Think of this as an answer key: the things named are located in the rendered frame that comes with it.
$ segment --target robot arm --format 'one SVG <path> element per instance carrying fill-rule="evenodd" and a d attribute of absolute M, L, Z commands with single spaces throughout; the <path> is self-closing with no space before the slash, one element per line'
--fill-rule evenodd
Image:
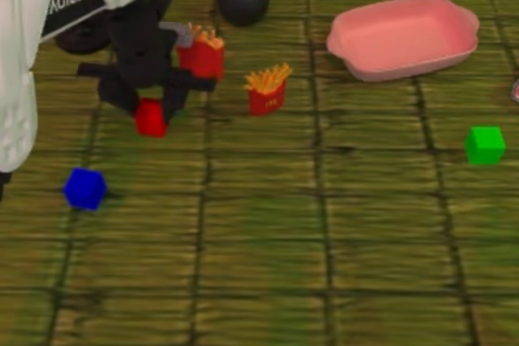
<path fill-rule="evenodd" d="M 104 9 L 133 1 L 0 0 L 0 173 L 16 170 L 36 140 L 31 69 L 39 44 Z"/>

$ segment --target white robot link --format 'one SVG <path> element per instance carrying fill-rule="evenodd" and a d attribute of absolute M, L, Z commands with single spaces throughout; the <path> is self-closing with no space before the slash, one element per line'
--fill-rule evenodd
<path fill-rule="evenodd" d="M 139 55 L 142 55 L 142 48 L 139 46 L 149 44 L 142 39 L 132 41 L 132 39 L 128 40 L 127 37 L 122 36 L 123 31 L 128 33 L 130 25 L 133 26 L 133 36 L 147 36 L 148 39 L 156 40 L 158 33 L 164 36 L 165 32 L 169 32 L 166 34 L 169 38 L 169 46 L 174 45 L 175 41 L 182 40 L 183 44 L 188 46 L 192 42 L 192 37 L 187 28 L 180 23 L 162 26 L 161 29 L 158 27 L 170 2 L 171 0 L 0 0 L 0 200 L 4 185 L 10 181 L 11 174 L 28 158 L 36 140 L 38 119 L 31 69 L 39 44 L 65 34 L 75 26 L 93 20 L 96 15 L 108 13 L 115 15 L 112 16 L 114 19 L 112 24 L 120 25 L 118 28 L 122 29 L 119 34 L 116 31 L 109 31 L 109 34 L 115 35 L 115 39 L 112 37 L 112 44 L 114 44 L 118 56 L 122 55 L 126 59 L 132 59 L 128 50 L 139 52 Z M 148 19 L 156 26 L 135 25 L 138 23 L 139 17 L 150 15 L 151 9 L 155 10 L 154 17 Z M 136 31 L 139 28 L 152 32 L 148 35 L 139 34 Z M 120 53 L 117 53 L 118 45 L 121 42 L 126 45 L 123 48 L 126 50 L 125 53 L 120 50 Z M 164 52 L 164 48 L 161 53 L 163 57 L 169 56 Z M 92 69 L 84 73 L 92 76 L 96 71 L 99 73 L 99 70 L 93 71 Z M 125 79 L 125 72 L 119 73 L 121 73 L 119 78 Z M 187 80 L 188 83 L 193 82 L 187 76 L 189 75 L 183 75 L 182 80 Z M 155 81 L 151 79 L 145 80 L 143 83 Z M 147 85 L 132 87 L 144 88 Z M 109 96 L 109 99 L 114 99 L 110 93 L 119 94 L 116 96 L 119 102 L 109 101 L 109 103 L 123 109 L 125 109 L 125 101 L 133 99 L 132 96 L 124 96 L 121 91 L 103 92 L 99 90 L 99 93 L 101 98 L 104 93 Z"/>

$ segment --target french fries box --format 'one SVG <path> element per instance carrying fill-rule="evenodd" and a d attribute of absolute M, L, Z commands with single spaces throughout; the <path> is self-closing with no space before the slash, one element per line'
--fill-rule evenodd
<path fill-rule="evenodd" d="M 252 116 L 272 113 L 285 103 L 286 79 L 272 92 L 262 94 L 255 89 L 249 90 L 249 113 Z"/>
<path fill-rule="evenodd" d="M 195 77 L 220 81 L 224 77 L 224 49 L 215 49 L 203 41 L 194 41 L 189 48 L 177 47 L 178 66 Z"/>

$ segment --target pink baking dish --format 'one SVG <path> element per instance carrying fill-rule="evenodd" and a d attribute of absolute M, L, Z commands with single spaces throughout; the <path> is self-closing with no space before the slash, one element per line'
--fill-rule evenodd
<path fill-rule="evenodd" d="M 328 51 L 367 82 L 462 62 L 478 47 L 478 17 L 449 0 L 389 0 L 338 15 Z"/>

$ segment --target blue cube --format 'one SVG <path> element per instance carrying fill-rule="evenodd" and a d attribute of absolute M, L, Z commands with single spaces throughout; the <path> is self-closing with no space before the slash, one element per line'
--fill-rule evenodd
<path fill-rule="evenodd" d="M 84 168 L 74 168 L 63 187 L 71 207 L 89 211 L 99 208 L 107 190 L 103 173 Z"/>

